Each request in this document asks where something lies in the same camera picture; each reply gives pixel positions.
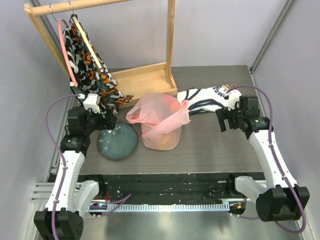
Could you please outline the blue ceramic plate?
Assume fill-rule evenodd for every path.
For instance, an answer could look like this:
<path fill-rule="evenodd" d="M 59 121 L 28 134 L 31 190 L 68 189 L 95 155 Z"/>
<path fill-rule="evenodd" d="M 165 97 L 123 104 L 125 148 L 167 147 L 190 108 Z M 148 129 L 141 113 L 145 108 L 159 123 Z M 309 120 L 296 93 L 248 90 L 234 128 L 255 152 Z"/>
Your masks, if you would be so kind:
<path fill-rule="evenodd" d="M 99 154 L 110 161 L 129 158 L 139 143 L 135 129 L 126 123 L 116 123 L 113 130 L 102 130 L 97 139 Z"/>

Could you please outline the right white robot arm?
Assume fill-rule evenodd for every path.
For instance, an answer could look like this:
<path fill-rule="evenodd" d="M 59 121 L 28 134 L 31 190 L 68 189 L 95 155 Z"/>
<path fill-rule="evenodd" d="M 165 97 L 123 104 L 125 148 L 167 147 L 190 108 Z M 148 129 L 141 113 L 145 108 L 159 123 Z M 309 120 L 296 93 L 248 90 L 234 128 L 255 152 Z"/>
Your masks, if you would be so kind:
<path fill-rule="evenodd" d="M 287 168 L 278 148 L 269 117 L 260 115 L 256 96 L 229 95 L 228 106 L 216 110 L 220 130 L 225 123 L 232 130 L 240 129 L 253 146 L 263 170 L 262 186 L 251 176 L 234 176 L 226 180 L 226 193 L 233 198 L 240 194 L 255 204 L 257 215 L 263 222 L 296 221 L 302 217 L 310 193 L 300 187 Z"/>

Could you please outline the pink plastic bag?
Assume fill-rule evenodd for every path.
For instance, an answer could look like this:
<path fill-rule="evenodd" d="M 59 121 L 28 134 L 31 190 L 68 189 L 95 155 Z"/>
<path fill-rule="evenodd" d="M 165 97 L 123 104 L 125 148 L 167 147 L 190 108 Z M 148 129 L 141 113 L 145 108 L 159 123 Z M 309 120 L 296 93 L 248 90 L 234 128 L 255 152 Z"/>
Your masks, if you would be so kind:
<path fill-rule="evenodd" d="M 126 114 L 130 124 L 141 124 L 141 138 L 147 148 L 173 150 L 180 141 L 183 125 L 190 123 L 189 101 L 164 93 L 143 95 Z"/>

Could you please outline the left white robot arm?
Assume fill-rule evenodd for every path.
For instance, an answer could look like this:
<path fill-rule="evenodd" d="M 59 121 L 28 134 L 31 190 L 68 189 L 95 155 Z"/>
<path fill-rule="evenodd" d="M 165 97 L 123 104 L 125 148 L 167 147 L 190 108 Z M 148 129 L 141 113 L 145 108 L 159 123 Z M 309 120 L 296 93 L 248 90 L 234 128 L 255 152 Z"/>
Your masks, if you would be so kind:
<path fill-rule="evenodd" d="M 106 114 L 77 106 L 67 113 L 65 135 L 56 146 L 60 155 L 54 186 L 44 209 L 36 211 L 33 222 L 44 240 L 79 240 L 83 233 L 84 217 L 95 198 L 107 192 L 104 184 L 87 179 L 77 189 L 81 167 L 95 131 L 113 130 L 117 118 L 112 110 Z"/>

